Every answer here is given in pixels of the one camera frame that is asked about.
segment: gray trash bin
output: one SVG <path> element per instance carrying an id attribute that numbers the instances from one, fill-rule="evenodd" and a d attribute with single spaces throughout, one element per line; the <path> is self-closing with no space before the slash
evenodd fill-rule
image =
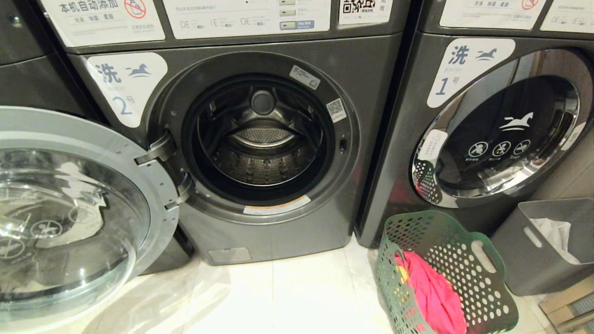
<path id="1" fill-rule="evenodd" d="M 568 251 L 580 264 L 565 261 L 531 219 L 570 222 Z M 562 291 L 594 273 L 594 200 L 530 201 L 491 237 L 505 264 L 505 282 L 518 296 Z"/>

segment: qr code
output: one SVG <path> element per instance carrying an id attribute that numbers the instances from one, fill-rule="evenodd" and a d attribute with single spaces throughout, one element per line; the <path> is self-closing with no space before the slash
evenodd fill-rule
<path id="1" fill-rule="evenodd" d="M 375 8 L 375 0 L 345 0 L 342 5 L 343 13 L 371 12 Z"/>
<path id="2" fill-rule="evenodd" d="M 346 118 L 346 111 L 345 106 L 342 104 L 341 99 L 336 99 L 326 105 L 328 108 L 328 112 L 330 113 L 330 117 L 332 118 L 332 122 L 336 123 L 341 119 Z"/>

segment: trash can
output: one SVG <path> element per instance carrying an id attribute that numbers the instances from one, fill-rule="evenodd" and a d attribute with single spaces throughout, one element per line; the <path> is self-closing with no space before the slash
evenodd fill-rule
<path id="1" fill-rule="evenodd" d="M 545 238 L 535 219 L 569 222 L 567 251 Z M 569 288 L 594 273 L 594 200 L 529 201 L 518 204 L 491 237 L 505 263 L 505 282 L 518 296 L 549 294 Z"/>
<path id="2" fill-rule="evenodd" d="M 504 284 L 503 262 L 489 238 L 470 233 L 439 211 L 395 215 L 386 221 L 375 278 L 390 310 L 395 333 L 434 333 L 416 303 L 414 290 L 396 270 L 396 253 L 414 251 L 442 274 L 462 302 L 467 333 L 512 330 L 518 310 Z"/>

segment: door hinge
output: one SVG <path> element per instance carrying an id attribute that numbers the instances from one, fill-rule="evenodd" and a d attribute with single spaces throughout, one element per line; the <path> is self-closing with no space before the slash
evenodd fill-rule
<path id="1" fill-rule="evenodd" d="M 148 161 L 159 158 L 161 161 L 167 161 L 175 153 L 175 142 L 171 133 L 166 132 L 163 137 L 150 145 L 147 154 L 139 156 L 136 159 L 136 164 L 142 165 Z"/>
<path id="2" fill-rule="evenodd" d="M 165 209 L 171 209 L 181 203 L 185 202 L 195 191 L 194 181 L 188 173 L 184 175 L 184 180 L 178 185 L 178 199 L 167 204 Z"/>

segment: number 1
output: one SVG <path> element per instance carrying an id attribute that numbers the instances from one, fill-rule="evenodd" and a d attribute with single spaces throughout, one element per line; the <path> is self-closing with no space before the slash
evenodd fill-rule
<path id="1" fill-rule="evenodd" d="M 446 84 L 447 84 L 447 80 L 449 78 L 445 78 L 445 79 L 441 79 L 441 81 L 444 83 L 443 85 L 441 85 L 441 89 L 439 92 L 435 93 L 435 95 L 445 95 L 444 93 L 444 89 L 446 88 Z"/>

